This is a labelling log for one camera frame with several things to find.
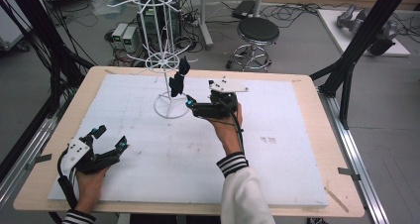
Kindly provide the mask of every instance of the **white sleeve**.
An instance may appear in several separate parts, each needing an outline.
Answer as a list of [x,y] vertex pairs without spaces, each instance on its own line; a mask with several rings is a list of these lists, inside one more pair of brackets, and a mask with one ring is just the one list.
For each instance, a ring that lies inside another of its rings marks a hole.
[[263,199],[260,179],[243,153],[234,153],[217,166],[225,176],[222,192],[222,224],[275,223]]

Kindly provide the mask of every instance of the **floor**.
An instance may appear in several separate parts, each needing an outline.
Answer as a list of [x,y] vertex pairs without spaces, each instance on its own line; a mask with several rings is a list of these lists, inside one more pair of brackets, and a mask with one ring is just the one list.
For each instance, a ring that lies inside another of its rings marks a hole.
[[[104,35],[119,22],[135,18],[135,7],[123,7],[119,15],[93,16],[89,0],[61,4],[73,37],[97,64],[112,57]],[[207,21],[236,21],[223,4],[207,6]],[[399,13],[402,19],[412,15]],[[414,25],[420,24],[415,14]],[[290,22],[273,20],[279,26]],[[244,42],[236,32],[238,23],[209,23],[214,41],[209,51],[185,54],[193,69],[225,70],[232,51]],[[62,28],[57,28],[66,43]],[[364,159],[374,188],[390,223],[420,223],[420,47],[408,37],[397,39],[411,53],[408,57],[363,56],[354,71],[349,126]],[[276,45],[266,48],[273,61],[270,73],[311,74],[336,61],[341,53],[314,15],[302,14],[288,28],[280,29]],[[241,69],[234,65],[234,71]],[[3,160],[49,96],[49,74],[37,55],[11,51],[0,56],[0,134]],[[321,85],[325,78],[315,81]],[[340,89],[337,98],[340,100]],[[0,223],[53,223],[47,213],[23,212],[13,208],[17,186],[0,210]],[[115,214],[95,214],[96,223],[116,223]],[[277,223],[306,223],[301,217],[276,217]],[[328,223],[372,223],[368,214],[358,219],[326,218]]]

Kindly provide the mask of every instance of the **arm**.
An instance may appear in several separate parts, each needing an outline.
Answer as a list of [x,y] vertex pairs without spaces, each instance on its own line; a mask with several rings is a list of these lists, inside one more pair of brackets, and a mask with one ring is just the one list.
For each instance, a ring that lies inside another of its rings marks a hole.
[[[242,107],[238,103],[237,118],[242,125]],[[263,199],[260,179],[249,167],[241,151],[233,118],[209,120],[223,145],[226,158],[217,163],[225,176],[222,191],[222,223],[274,223],[268,205]]]
[[94,174],[83,174],[77,172],[77,182],[79,186],[79,200],[74,209],[67,212],[63,224],[92,224],[95,218],[90,215],[101,195],[101,186],[105,173],[109,168],[105,168]]

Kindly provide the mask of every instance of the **black stool seat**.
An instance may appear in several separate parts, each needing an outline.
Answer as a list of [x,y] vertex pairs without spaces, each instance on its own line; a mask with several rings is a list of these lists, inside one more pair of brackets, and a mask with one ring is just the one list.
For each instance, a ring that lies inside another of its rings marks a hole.
[[271,21],[263,18],[247,18],[238,26],[238,33],[244,40],[257,42],[275,42],[280,31]]

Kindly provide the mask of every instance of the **human hand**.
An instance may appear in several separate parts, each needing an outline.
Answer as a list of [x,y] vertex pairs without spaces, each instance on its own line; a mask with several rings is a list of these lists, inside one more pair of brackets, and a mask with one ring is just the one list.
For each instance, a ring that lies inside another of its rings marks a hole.
[[[238,109],[235,115],[237,116],[239,125],[242,126],[243,118],[241,103],[238,103]],[[207,119],[207,121],[213,125],[217,137],[219,138],[220,142],[222,142],[226,156],[242,151],[238,133],[235,127],[235,121],[231,116],[223,119]]]
[[76,173],[79,187],[79,200],[76,207],[77,211],[90,214],[101,196],[101,187],[105,173],[109,167],[93,174],[84,174],[80,171]]

